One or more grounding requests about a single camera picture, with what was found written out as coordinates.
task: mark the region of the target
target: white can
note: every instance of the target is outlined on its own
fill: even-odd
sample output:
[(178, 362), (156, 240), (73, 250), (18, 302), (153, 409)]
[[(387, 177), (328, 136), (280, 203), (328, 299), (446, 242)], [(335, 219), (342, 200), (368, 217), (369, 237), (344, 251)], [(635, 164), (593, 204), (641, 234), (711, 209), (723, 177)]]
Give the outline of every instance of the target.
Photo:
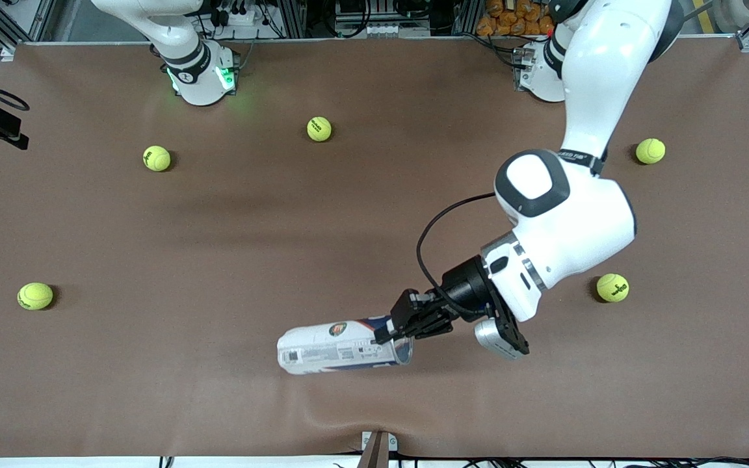
[(383, 325), (394, 330), (390, 316), (294, 328), (276, 341), (276, 359), (297, 376), (409, 364), (414, 338), (377, 344), (374, 332)]

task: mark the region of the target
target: tennis ball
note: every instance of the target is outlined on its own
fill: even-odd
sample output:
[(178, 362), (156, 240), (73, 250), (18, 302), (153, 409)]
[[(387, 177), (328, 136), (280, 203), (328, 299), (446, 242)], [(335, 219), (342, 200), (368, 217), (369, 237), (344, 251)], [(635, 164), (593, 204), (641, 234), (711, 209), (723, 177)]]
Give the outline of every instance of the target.
[(16, 300), (19, 305), (23, 306), (29, 311), (38, 311), (48, 307), (51, 303), (54, 293), (51, 291), (51, 287), (43, 283), (29, 283), (21, 287), (19, 293), (16, 295)]
[(149, 146), (146, 151), (143, 151), (143, 164), (152, 171), (163, 171), (169, 168), (171, 162), (169, 151), (166, 151), (163, 146)]
[(331, 124), (326, 118), (312, 118), (308, 121), (308, 136), (315, 142), (324, 142), (331, 136)]
[(664, 146), (663, 142), (657, 138), (647, 138), (646, 140), (643, 140), (639, 145), (637, 145), (637, 150), (635, 150), (637, 160), (643, 164), (657, 163), (661, 158), (663, 158), (664, 154), (666, 154), (666, 146)]
[(629, 295), (629, 282), (617, 273), (608, 273), (598, 279), (597, 293), (608, 302), (621, 302)]

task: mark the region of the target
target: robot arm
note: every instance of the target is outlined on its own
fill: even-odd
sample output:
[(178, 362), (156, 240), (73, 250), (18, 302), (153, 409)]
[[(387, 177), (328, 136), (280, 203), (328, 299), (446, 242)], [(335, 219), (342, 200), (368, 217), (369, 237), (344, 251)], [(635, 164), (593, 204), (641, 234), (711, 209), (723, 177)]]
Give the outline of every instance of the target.
[(146, 36), (166, 62), (175, 91), (187, 103), (207, 106), (235, 91), (237, 55), (216, 41), (202, 40), (185, 14), (203, 0), (92, 0)]
[[(637, 223), (626, 194), (599, 175), (628, 99), (661, 49), (672, 2), (571, 3), (568, 20), (530, 69), (561, 83), (562, 149), (522, 151), (497, 172), (495, 195), (514, 227), (443, 275), (441, 290), (458, 307), (435, 289), (407, 290), (392, 310), (395, 329), (378, 331), (378, 343), (449, 332), (458, 317), (467, 322), (487, 317), (475, 326), (479, 343), (503, 358), (520, 358), (529, 349), (516, 322), (533, 318), (544, 291), (602, 263), (634, 239)], [(601, 215), (604, 207), (608, 216)]]

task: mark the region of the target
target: brown tabletop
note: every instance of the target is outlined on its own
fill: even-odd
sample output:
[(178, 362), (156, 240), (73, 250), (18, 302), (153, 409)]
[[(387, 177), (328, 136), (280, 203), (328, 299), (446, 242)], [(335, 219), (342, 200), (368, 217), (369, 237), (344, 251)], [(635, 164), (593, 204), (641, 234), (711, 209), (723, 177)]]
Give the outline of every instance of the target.
[[(514, 152), (558, 149), (562, 104), (468, 41), (257, 45), (238, 95), (202, 109), (145, 47), (19, 47), (0, 86), (33, 106), (29, 150), (0, 142), (0, 456), (331, 453), (372, 429), (414, 456), (749, 456), (749, 54), (732, 39), (648, 66), (604, 172), (637, 239), (544, 296), (530, 356), (458, 323), (407, 367), (318, 376), (284, 373), (276, 339), (425, 289), (428, 219), (493, 189)], [(304, 133), (315, 115), (327, 143)], [(654, 166), (630, 156), (647, 137), (668, 146)], [(172, 171), (143, 167), (152, 144)], [(507, 229), (495, 201), (455, 211), (428, 266)], [(606, 272), (625, 302), (589, 295)], [(30, 281), (53, 308), (19, 307)]]

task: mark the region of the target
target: can logo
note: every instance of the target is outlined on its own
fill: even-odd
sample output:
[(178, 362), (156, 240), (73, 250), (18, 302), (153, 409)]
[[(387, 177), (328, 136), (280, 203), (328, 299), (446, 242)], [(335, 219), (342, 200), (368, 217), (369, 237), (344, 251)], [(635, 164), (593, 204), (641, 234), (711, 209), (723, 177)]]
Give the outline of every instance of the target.
[(345, 322), (335, 323), (328, 329), (328, 334), (332, 337), (339, 337), (342, 332), (345, 332)]

